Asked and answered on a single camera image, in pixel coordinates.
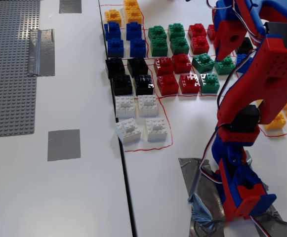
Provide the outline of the red blue gripper body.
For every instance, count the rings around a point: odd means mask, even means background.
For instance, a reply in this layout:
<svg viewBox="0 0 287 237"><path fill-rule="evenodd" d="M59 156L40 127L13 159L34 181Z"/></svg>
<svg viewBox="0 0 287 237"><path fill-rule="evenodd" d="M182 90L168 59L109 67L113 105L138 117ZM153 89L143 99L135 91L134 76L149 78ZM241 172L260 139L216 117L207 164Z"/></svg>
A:
<svg viewBox="0 0 287 237"><path fill-rule="evenodd" d="M239 42L246 35L246 29L233 10L232 0L218 0L213 10L216 32L214 42Z"/></svg>

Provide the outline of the red blue gripper finger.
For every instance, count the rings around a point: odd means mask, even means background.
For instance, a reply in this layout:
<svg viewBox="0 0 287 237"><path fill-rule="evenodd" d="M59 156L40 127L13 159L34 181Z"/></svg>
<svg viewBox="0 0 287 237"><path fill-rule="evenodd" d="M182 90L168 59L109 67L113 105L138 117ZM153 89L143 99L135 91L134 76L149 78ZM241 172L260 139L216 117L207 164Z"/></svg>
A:
<svg viewBox="0 0 287 237"><path fill-rule="evenodd" d="M215 48L216 61L222 61L223 59L225 59L232 51L240 47L241 44L242 41L239 42L215 41L214 48Z"/></svg>

